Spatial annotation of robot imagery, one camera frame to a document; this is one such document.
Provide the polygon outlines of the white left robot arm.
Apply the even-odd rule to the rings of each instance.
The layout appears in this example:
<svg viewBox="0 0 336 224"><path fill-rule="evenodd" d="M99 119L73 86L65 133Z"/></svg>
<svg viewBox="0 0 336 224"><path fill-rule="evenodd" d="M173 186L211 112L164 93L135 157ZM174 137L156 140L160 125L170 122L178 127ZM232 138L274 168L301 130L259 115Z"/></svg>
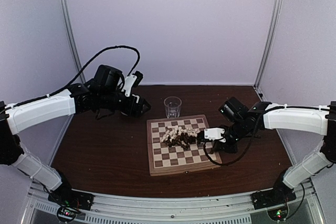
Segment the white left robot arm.
<svg viewBox="0 0 336 224"><path fill-rule="evenodd" d="M31 126L87 111L96 113L97 120L102 118L102 109L138 118L151 109L144 98L132 93L142 78L138 71L125 77L114 67L100 65L95 76L84 84L71 84L56 94L27 103L1 102L1 164L16 167L44 185L58 201L71 205L78 197L66 177L33 155L18 134Z"/></svg>

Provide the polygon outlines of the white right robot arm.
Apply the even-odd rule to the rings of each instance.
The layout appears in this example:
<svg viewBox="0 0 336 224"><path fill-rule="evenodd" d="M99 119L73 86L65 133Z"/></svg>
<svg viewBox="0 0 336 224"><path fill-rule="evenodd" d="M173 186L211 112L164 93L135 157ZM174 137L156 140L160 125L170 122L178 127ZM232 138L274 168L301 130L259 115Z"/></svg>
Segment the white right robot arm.
<svg viewBox="0 0 336 224"><path fill-rule="evenodd" d="M232 125L206 129L205 138L227 149L259 130L295 130L323 136L322 142L299 164L285 170L269 192L272 203L279 204L302 181L335 164L335 102L320 106L290 106L257 102L248 108L235 97L227 100L219 112Z"/></svg>

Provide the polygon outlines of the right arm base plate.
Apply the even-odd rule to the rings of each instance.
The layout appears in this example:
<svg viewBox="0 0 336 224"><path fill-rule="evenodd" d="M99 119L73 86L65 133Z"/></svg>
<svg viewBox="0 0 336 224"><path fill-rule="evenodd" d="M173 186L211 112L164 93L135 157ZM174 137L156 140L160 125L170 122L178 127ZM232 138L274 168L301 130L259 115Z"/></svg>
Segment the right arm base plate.
<svg viewBox="0 0 336 224"><path fill-rule="evenodd" d="M257 191L251 194L251 199L255 210L270 208L277 205L284 205L285 203L293 201L296 198L296 194L293 191L289 192L288 194L284 194L283 192L274 189Z"/></svg>

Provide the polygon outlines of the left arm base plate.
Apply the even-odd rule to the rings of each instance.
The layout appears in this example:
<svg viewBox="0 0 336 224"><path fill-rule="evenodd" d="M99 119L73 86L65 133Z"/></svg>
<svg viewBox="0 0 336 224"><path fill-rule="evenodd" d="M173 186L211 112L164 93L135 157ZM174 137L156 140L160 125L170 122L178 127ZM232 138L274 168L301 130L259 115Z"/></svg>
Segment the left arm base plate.
<svg viewBox="0 0 336 224"><path fill-rule="evenodd" d="M69 196L58 196L54 192L48 194L48 200L60 206L75 210L90 210L93 204L94 195L80 191L72 191Z"/></svg>

